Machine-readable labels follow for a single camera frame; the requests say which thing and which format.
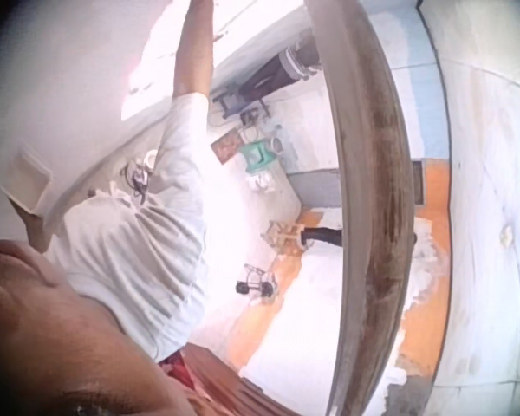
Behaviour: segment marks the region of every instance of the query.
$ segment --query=wooden stool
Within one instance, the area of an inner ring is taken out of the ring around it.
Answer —
[[[297,243],[302,230],[303,224],[270,220],[270,226],[262,238],[277,254],[299,257],[304,252]]]

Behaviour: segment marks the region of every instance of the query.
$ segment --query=painted wall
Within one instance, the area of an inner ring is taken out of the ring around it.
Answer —
[[[452,300],[426,414],[520,415],[520,1],[425,0],[452,135]]]
[[[43,212],[138,131],[142,119],[122,122],[121,106],[129,75],[167,3],[29,1],[4,28],[0,145],[24,142],[52,171]],[[23,234],[0,193],[0,237]]]

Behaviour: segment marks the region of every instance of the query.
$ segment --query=raised arm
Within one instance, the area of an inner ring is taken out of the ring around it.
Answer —
[[[213,49],[213,0],[191,0],[175,60],[173,97],[210,95]]]

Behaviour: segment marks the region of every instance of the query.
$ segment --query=stool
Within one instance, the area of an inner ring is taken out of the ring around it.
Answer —
[[[303,224],[270,220],[268,230],[261,237],[277,254],[299,257],[304,252],[297,244],[302,230]]]
[[[270,163],[277,159],[277,156],[268,150],[266,142],[263,140],[241,146],[239,152],[246,159],[246,172],[250,174],[265,170]]]

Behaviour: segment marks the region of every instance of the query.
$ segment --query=orange floor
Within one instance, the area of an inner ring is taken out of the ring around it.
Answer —
[[[437,276],[427,301],[415,303],[401,324],[405,340],[400,347],[398,365],[409,375],[434,376],[445,337],[451,282],[449,171],[447,161],[426,160],[426,205],[417,208],[416,217],[432,221],[432,237],[446,257],[447,268],[443,276]]]

